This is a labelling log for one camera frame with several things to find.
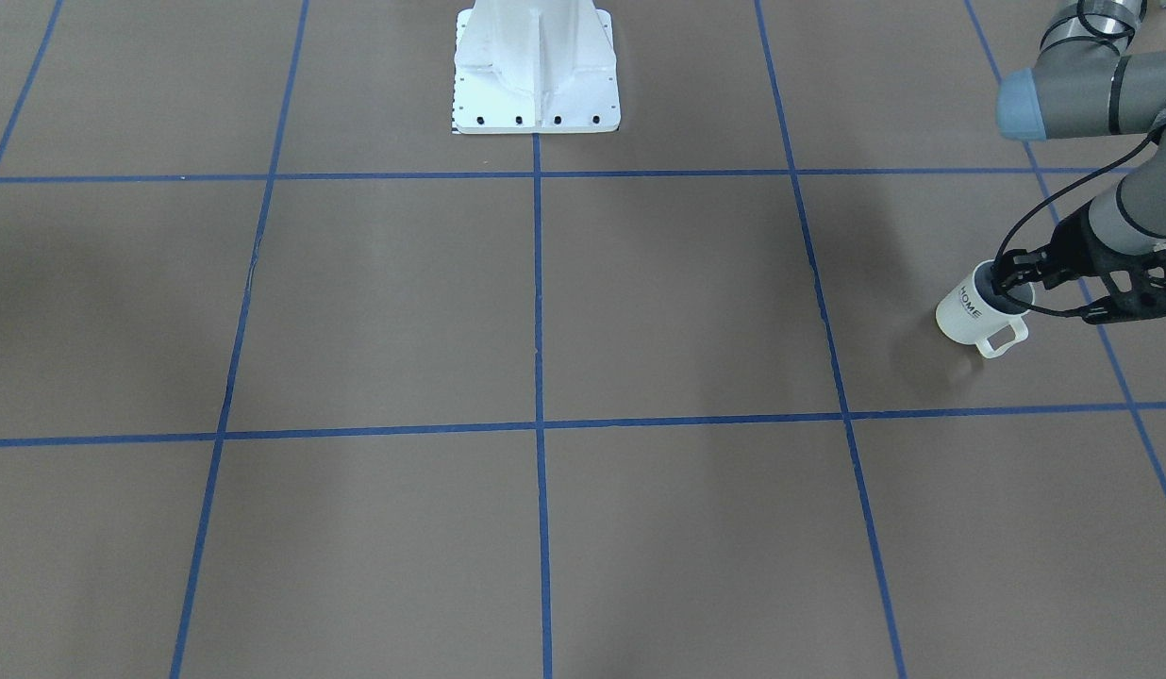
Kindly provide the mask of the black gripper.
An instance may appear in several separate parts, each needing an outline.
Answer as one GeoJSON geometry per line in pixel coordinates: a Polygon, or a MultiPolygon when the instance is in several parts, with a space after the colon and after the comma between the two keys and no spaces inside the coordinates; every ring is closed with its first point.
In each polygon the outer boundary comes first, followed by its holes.
{"type": "Polygon", "coordinates": [[[1011,249],[993,258],[990,271],[996,304],[1049,304],[1053,290],[1088,276],[1115,289],[1114,276],[1100,273],[1093,261],[1107,246],[1093,233],[1091,208],[1093,203],[1079,206],[1060,220],[1041,249],[1011,249]]]}

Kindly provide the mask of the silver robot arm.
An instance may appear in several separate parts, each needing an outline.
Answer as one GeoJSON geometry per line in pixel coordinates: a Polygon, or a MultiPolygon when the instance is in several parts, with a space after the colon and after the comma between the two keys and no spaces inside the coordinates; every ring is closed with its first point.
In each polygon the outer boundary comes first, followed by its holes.
{"type": "Polygon", "coordinates": [[[1107,295],[1067,309],[1091,326],[1166,317],[1166,51],[1130,52],[1143,1],[1061,1],[1035,63],[1000,83],[996,123],[1011,141],[1139,135],[1151,149],[1135,172],[1058,223],[1040,249],[1002,243],[998,295],[1100,279],[1107,295]]]}

